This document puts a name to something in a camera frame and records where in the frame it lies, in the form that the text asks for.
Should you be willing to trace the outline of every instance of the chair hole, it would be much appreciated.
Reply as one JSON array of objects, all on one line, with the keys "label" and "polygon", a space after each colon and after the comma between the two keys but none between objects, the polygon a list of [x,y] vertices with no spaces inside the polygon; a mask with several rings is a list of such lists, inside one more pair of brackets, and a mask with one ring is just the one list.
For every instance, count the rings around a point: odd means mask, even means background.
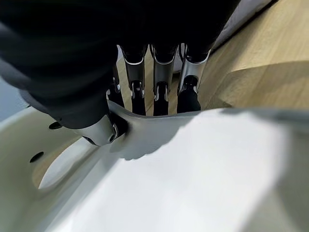
[{"label": "chair hole", "polygon": [[33,163],[35,161],[37,161],[39,158],[41,158],[44,155],[44,152],[39,152],[38,154],[34,155],[31,159],[30,159],[30,163]]},{"label": "chair hole", "polygon": [[84,138],[76,137],[57,149],[46,153],[32,173],[32,181],[37,189],[48,188],[59,183],[81,160],[92,153],[97,146]]},{"label": "chair hole", "polygon": [[58,122],[53,122],[52,124],[50,124],[49,125],[49,129],[51,129],[51,130],[56,130],[56,129],[59,129],[59,128],[61,128],[62,127],[62,125],[60,124],[60,123],[58,123]]}]

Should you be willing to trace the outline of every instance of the robotic hand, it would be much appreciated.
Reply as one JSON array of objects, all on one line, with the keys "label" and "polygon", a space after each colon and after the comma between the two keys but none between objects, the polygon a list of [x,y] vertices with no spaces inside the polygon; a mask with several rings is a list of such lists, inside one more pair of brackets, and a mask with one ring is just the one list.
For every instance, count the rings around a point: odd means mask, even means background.
[{"label": "robotic hand", "polygon": [[132,111],[140,115],[150,46],[159,116],[168,114],[175,53],[185,43],[177,112],[200,110],[197,93],[210,49],[238,2],[1,0],[0,75],[36,109],[105,145],[126,132],[106,100],[124,106],[117,45],[126,62]]}]

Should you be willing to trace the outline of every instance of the black sleeve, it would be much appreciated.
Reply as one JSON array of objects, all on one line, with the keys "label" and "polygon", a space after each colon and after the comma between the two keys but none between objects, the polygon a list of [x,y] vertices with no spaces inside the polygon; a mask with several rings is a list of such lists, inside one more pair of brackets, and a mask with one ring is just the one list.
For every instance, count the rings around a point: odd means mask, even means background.
[{"label": "black sleeve", "polygon": [[108,111],[121,36],[115,7],[90,2],[0,1],[0,76],[32,106],[74,129]]}]

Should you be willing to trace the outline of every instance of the silver joint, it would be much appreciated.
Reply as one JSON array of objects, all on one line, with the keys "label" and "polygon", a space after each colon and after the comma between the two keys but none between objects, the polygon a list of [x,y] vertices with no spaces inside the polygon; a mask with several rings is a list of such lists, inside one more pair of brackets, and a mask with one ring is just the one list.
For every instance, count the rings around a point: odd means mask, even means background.
[{"label": "silver joint", "polygon": [[160,62],[155,57],[155,48],[154,50],[154,95],[155,98],[157,96],[157,89],[158,89],[158,83],[159,82],[165,82],[168,85],[168,93],[170,92],[170,86],[172,83],[173,78],[173,68],[174,68],[174,61],[175,61],[175,55],[173,56],[172,60],[169,62]]},{"label": "silver joint", "polygon": [[120,93],[120,84],[116,82],[115,77],[112,78],[114,85],[115,85],[115,92]]},{"label": "silver joint", "polygon": [[74,129],[73,131],[98,146],[109,144],[118,136],[116,125],[111,123],[107,115],[90,127]]},{"label": "silver joint", "polygon": [[201,84],[201,79],[203,76],[204,68],[207,63],[210,53],[211,53],[211,50],[208,51],[207,57],[203,61],[197,62],[197,63],[188,61],[187,56],[184,54],[183,67],[182,67],[182,71],[180,74],[180,81],[178,84],[178,95],[186,89],[186,86],[183,85],[184,79],[190,75],[193,75],[197,78],[197,86],[196,88],[194,88],[194,91],[198,93],[198,89]]},{"label": "silver joint", "polygon": [[[159,96],[159,86],[156,87],[156,93],[154,95],[154,101],[159,100],[160,96]],[[165,86],[165,94],[164,94],[164,100],[166,100],[167,102],[169,101],[169,90],[168,87]]]},{"label": "silver joint", "polygon": [[132,82],[139,81],[141,83],[141,88],[145,89],[145,66],[144,57],[138,63],[130,63],[125,59],[126,64],[126,74],[129,83],[129,88],[132,91]]},{"label": "silver joint", "polygon": [[140,91],[140,97],[141,98],[145,97],[145,90],[143,89],[143,85],[142,85],[141,81],[140,81],[140,86],[137,87],[137,88],[134,88],[134,82],[132,82],[132,85],[131,85],[130,89],[131,89],[131,97],[132,97],[132,99],[135,99],[135,96],[136,96],[135,90],[139,90]]}]

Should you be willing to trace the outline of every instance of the wooden surface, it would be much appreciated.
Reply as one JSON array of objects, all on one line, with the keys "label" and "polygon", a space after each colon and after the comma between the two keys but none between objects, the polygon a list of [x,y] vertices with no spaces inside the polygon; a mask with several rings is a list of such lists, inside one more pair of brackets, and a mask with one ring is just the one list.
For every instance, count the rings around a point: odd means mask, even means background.
[{"label": "wooden surface", "polygon": [[[131,110],[123,59],[117,63]],[[153,112],[153,61],[145,58],[145,105]],[[178,80],[169,95],[176,113]],[[200,91],[202,109],[276,107],[309,109],[309,0],[279,0],[209,59]]]}]

